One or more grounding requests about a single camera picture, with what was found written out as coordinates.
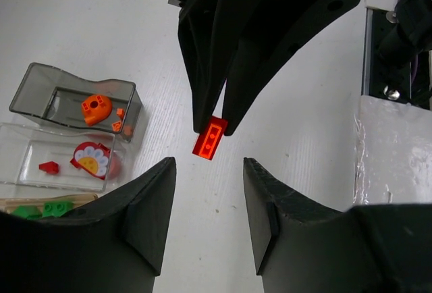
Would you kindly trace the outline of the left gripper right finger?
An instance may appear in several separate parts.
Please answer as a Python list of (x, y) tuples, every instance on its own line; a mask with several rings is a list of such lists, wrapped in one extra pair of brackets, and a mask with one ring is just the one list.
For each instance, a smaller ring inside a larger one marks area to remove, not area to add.
[(266, 292), (430, 292), (431, 206), (326, 207), (243, 166), (256, 274)]

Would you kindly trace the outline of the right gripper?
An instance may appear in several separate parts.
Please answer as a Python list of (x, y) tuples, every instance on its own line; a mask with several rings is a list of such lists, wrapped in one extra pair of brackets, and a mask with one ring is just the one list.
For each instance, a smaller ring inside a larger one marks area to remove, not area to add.
[(225, 135), (231, 136), (294, 54), (359, 1), (169, 0), (180, 8), (178, 40), (192, 92), (193, 130), (204, 131), (223, 93)]

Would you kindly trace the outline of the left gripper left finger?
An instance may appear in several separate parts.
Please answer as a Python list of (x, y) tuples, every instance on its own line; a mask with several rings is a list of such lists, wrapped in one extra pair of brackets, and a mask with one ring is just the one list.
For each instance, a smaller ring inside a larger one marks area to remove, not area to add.
[(2, 292), (152, 292), (176, 188), (167, 157), (61, 217), (1, 214)]

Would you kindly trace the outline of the green long lego brick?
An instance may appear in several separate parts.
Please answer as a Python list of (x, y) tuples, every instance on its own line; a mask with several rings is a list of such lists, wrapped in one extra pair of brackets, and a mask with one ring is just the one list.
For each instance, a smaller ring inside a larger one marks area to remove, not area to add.
[(73, 208), (74, 204), (70, 201), (47, 202), (44, 204), (42, 217), (61, 217)]

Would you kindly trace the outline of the red flower lego piece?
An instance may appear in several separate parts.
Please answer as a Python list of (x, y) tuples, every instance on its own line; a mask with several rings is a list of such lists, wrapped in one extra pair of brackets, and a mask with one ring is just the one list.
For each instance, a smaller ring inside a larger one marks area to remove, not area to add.
[(122, 164), (119, 156), (102, 143), (91, 141), (79, 144), (70, 163), (100, 180), (111, 180), (120, 174)]

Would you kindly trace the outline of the green sloped lego brick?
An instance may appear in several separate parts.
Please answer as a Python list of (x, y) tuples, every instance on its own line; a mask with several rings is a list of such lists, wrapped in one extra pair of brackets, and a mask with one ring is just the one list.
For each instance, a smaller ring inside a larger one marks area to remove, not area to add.
[(40, 219), (43, 216), (40, 209), (32, 205), (20, 205), (11, 214), (24, 219)]

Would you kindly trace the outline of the orange red lego piece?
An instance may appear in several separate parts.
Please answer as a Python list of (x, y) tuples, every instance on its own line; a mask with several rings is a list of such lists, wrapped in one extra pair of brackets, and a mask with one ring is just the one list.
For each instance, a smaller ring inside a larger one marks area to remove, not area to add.
[(202, 134), (199, 134), (192, 154), (211, 161), (224, 135), (228, 122), (225, 119), (212, 116)]

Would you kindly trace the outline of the dark red lego piece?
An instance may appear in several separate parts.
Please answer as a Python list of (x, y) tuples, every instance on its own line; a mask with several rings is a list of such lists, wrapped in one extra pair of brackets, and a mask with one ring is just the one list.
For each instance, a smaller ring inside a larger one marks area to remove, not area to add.
[(57, 175), (60, 172), (60, 166), (54, 161), (48, 161), (38, 165), (38, 168), (49, 175)]

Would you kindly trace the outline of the small orange lego stud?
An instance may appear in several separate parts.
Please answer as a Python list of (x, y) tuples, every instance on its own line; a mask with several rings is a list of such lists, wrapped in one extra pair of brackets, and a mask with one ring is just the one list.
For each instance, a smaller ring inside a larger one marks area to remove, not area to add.
[(116, 121), (116, 122), (112, 123), (111, 128), (116, 133), (121, 132), (122, 121)]

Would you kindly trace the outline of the orange round lego piece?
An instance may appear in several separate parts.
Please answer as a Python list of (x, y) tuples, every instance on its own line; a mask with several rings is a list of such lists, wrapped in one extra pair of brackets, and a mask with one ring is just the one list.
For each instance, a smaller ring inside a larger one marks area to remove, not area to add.
[(87, 126), (107, 119), (113, 109), (111, 99), (105, 95), (91, 95), (81, 103), (82, 115)]

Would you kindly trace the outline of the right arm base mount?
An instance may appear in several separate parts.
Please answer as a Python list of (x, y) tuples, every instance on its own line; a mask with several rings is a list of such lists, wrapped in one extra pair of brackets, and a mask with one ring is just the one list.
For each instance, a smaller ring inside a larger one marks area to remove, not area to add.
[(367, 9), (361, 94), (430, 110), (431, 52), (419, 53), (417, 65), (411, 64), (414, 48), (402, 40), (391, 16), (389, 11)]

